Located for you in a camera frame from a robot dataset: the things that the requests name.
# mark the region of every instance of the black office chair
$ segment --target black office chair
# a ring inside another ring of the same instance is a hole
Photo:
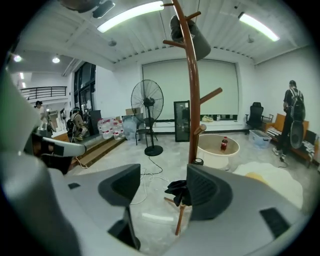
[[[254,129],[258,129],[262,126],[263,122],[263,113],[264,108],[261,106],[260,102],[254,102],[250,107],[250,117],[249,114],[246,114],[246,124]]]

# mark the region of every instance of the black railing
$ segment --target black railing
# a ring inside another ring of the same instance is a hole
[[[66,86],[33,87],[33,88],[21,89],[22,95],[27,100],[56,97],[56,96],[66,96],[66,91],[67,91]]]

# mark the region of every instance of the red bottle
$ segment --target red bottle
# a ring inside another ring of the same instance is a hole
[[[227,140],[227,137],[224,137],[222,142],[221,142],[221,151],[225,151],[227,149],[227,143],[228,143],[228,140]]]

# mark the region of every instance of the ceiling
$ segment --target ceiling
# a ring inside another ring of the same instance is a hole
[[[10,73],[15,72],[50,72],[50,73],[64,73],[72,57],[60,55],[59,63],[53,63],[52,59],[56,56],[54,53],[43,52],[37,50],[22,50],[19,49],[15,52],[22,57],[22,61],[10,61],[8,68]]]
[[[106,20],[149,0],[114,0],[115,7],[103,18],[92,18],[91,12],[79,14],[49,2],[21,34],[18,51],[43,51],[62,54],[112,69],[115,63],[141,53],[171,46],[169,22],[175,11],[144,14],[127,20],[106,33],[97,27]],[[202,14],[193,20],[212,48],[234,52],[253,59],[255,64],[311,44],[298,18],[277,0],[179,0],[185,15]],[[280,40],[273,42],[254,28],[240,22],[241,12],[253,16]],[[248,36],[254,39],[248,43]],[[117,45],[108,46],[110,40]]]

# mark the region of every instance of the large window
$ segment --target large window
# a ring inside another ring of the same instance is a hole
[[[74,74],[74,104],[83,113],[95,110],[93,93],[96,91],[96,65],[86,62]]]
[[[223,92],[201,105],[201,115],[238,115],[238,80],[236,66],[213,60],[197,62],[200,97],[221,87]],[[189,73],[186,60],[171,60],[142,66],[143,79],[155,81],[163,93],[163,109],[159,119],[174,118],[174,102],[190,100]]]

